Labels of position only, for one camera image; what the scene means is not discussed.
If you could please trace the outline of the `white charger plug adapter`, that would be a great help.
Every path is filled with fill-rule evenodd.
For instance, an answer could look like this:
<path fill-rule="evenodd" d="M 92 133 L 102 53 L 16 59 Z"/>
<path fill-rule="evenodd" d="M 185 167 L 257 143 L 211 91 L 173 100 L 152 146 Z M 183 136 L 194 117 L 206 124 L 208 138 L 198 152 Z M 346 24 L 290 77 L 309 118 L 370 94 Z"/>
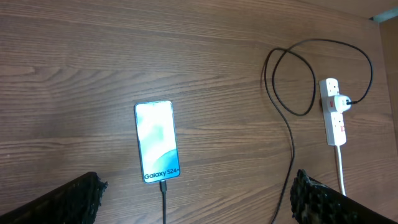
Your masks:
<path fill-rule="evenodd" d="M 346 95 L 335 95 L 333 102 L 336 112 L 343 113 L 351 108 L 351 99 Z"/>

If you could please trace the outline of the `Samsung Galaxy smartphone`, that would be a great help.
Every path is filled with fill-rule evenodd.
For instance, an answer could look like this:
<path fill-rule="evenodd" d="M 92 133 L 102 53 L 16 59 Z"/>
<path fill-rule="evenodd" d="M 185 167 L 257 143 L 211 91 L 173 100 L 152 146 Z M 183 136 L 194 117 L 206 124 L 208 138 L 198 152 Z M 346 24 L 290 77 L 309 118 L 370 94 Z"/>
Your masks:
<path fill-rule="evenodd" d="M 178 177 L 181 170 L 172 102 L 138 103 L 134 112 L 144 183 Z"/>

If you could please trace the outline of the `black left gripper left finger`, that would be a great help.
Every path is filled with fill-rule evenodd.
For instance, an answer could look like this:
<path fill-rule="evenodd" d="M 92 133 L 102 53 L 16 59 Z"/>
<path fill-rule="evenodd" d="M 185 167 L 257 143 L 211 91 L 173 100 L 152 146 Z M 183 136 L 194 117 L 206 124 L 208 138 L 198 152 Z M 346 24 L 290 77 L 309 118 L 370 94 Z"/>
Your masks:
<path fill-rule="evenodd" d="M 1 215 L 1 224 L 93 224 L 107 187 L 96 172 L 87 172 Z"/>

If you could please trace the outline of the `white power strip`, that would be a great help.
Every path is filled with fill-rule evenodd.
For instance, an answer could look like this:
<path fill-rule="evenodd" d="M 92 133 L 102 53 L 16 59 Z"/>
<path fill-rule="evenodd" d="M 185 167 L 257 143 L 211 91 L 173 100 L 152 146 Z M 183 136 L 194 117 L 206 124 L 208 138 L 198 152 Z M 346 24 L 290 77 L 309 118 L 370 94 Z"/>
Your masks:
<path fill-rule="evenodd" d="M 343 114 L 335 111 L 333 97 L 341 95 L 338 80 L 327 78 L 319 82 L 327 144 L 341 146 L 346 143 Z"/>

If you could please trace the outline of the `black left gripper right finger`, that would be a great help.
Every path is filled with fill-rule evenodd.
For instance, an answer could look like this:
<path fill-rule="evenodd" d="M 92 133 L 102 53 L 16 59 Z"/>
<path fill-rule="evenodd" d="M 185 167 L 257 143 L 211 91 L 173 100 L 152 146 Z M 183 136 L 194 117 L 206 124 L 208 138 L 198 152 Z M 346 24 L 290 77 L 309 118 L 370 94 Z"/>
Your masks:
<path fill-rule="evenodd" d="M 290 190 L 292 217 L 299 224 L 397 224 L 355 202 L 300 169 Z"/>

